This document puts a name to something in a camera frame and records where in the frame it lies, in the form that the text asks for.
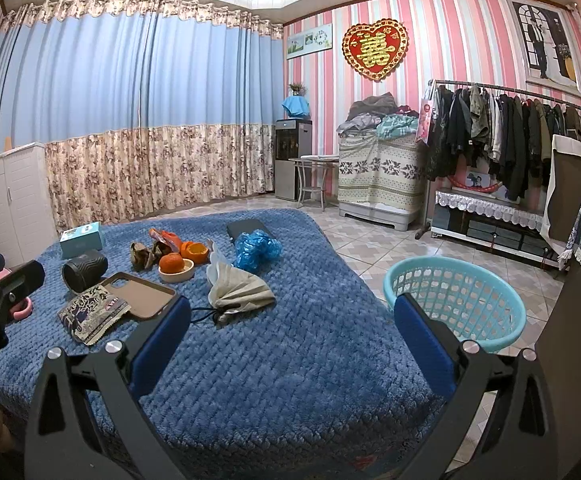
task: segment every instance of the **turquoise plastic basket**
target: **turquoise plastic basket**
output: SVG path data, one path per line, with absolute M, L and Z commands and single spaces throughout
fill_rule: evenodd
M 508 283 L 454 258 L 416 256 L 393 265 L 384 278 L 390 308 L 406 292 L 430 319 L 443 321 L 460 341 L 475 340 L 487 352 L 513 344 L 526 324 L 524 303 Z

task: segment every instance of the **basket rim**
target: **basket rim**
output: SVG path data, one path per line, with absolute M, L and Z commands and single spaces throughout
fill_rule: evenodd
M 431 261 L 436 261 L 440 263 L 440 267 L 443 267 L 443 262 L 446 262 L 448 265 L 452 265 L 453 267 L 463 267 L 465 269 L 464 272 L 472 272 L 475 271 L 476 275 L 484 274 L 486 277 L 498 282 L 501 288 L 505 289 L 514 300 L 513 305 L 511 308 L 514 308 L 518 311 L 520 322 L 515 327 L 515 330 L 506 336 L 495 338 L 495 339 L 476 339 L 479 345 L 486 351 L 493 352 L 497 350 L 501 350 L 513 344 L 523 332 L 523 329 L 526 326 L 526 305 L 524 304 L 522 298 L 519 296 L 517 291 L 512 288 L 510 283 L 507 283 L 501 277 L 497 276 L 494 272 L 488 269 L 484 269 L 478 265 L 465 262 L 464 260 L 458 260 L 456 258 L 448 258 L 448 256 L 411 256 L 410 258 L 406 258 L 401 262 L 397 262 L 393 266 L 390 267 L 385 272 L 383 288 L 384 288 L 384 295 L 385 299 L 388 303 L 389 308 L 395 308 L 395 301 L 397 301 L 397 296 L 395 295 L 395 291 L 393 290 L 393 280 L 394 275 L 402 272 L 400 270 L 402 267 L 413 267 L 417 266 L 418 262 L 424 263 L 426 262 L 429 267 L 434 267 L 430 265 Z M 467 337 L 459 337 L 460 341 L 464 341 L 468 339 Z

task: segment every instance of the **tiled floor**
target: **tiled floor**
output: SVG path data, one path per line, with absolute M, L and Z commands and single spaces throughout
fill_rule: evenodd
M 276 199 L 271 195 L 264 195 L 192 207 L 162 217 L 200 216 L 216 212 L 270 207 L 294 208 L 295 204 Z M 540 270 L 526 263 L 476 250 L 470 244 L 449 238 L 433 238 L 430 232 L 420 240 L 415 240 L 416 230 L 399 232 L 392 228 L 343 218 L 339 216 L 339 209 L 332 205 L 325 211 L 321 211 L 318 206 L 306 205 L 302 211 L 317 222 L 337 253 L 384 303 L 382 285 L 385 272 L 393 264 L 411 256 L 438 254 L 458 258 L 485 267 L 502 277 L 520 295 L 526 305 L 527 313 L 526 327 L 521 337 L 513 346 L 500 352 L 505 355 L 515 356 L 522 348 L 534 347 L 563 285 L 563 276 L 555 270 L 548 272 Z M 488 420 L 494 399 L 495 395 L 491 393 L 483 396 L 481 406 L 464 443 L 450 465 L 451 468 L 470 460 Z

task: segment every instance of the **black cylindrical container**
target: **black cylindrical container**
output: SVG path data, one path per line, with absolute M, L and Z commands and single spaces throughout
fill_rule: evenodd
M 97 285 L 108 270 L 108 258 L 94 249 L 68 260 L 61 269 L 66 286 L 75 294 Z

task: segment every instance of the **hanging gift bag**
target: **hanging gift bag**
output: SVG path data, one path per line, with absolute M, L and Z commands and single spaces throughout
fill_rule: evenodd
M 417 125 L 417 134 L 414 140 L 428 144 L 428 133 L 430 130 L 430 119 L 432 118 L 432 98 L 433 88 L 435 88 L 435 81 L 426 89 L 421 100 L 421 109 L 419 110 L 419 124 Z

